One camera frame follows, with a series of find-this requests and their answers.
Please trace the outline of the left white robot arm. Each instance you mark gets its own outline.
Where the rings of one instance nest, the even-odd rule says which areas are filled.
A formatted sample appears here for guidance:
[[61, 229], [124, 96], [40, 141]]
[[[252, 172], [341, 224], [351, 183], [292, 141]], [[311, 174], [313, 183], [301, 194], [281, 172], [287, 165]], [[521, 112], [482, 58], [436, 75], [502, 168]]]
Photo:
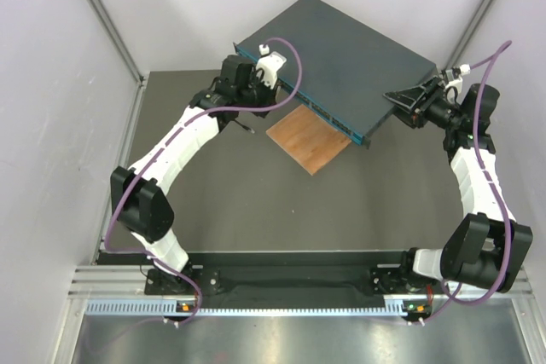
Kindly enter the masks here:
[[180, 119], [141, 159], [110, 176], [112, 223], [121, 223], [144, 247], [164, 282], [186, 292], [193, 272], [188, 253], [172, 230], [174, 210], [167, 194], [188, 162], [244, 110], [266, 116], [276, 103], [278, 74], [286, 58], [272, 52], [251, 61], [229, 55], [211, 85], [191, 99]]

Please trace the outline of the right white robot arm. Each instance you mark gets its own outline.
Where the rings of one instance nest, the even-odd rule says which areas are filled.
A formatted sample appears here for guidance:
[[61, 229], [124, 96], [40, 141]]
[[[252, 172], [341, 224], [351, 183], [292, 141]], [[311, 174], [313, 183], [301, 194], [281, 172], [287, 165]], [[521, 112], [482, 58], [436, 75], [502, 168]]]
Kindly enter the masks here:
[[398, 282], [418, 292], [428, 281], [450, 280], [508, 292], [533, 235], [506, 206], [496, 175], [496, 149], [487, 129], [500, 93], [473, 84], [461, 103], [456, 91], [431, 78], [406, 90], [387, 92], [398, 119], [413, 129], [432, 123], [444, 130], [443, 148], [461, 195], [463, 219], [441, 249], [412, 248], [405, 253]]

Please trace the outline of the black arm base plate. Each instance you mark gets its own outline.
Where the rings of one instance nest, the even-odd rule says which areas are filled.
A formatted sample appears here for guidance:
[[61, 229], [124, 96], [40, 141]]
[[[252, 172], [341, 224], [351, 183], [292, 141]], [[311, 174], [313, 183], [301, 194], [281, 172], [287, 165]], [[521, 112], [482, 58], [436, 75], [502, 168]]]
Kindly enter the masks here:
[[439, 284], [410, 270], [408, 251], [192, 252], [183, 276], [152, 267], [147, 296], [188, 299], [191, 309], [379, 307], [388, 295], [430, 298]]

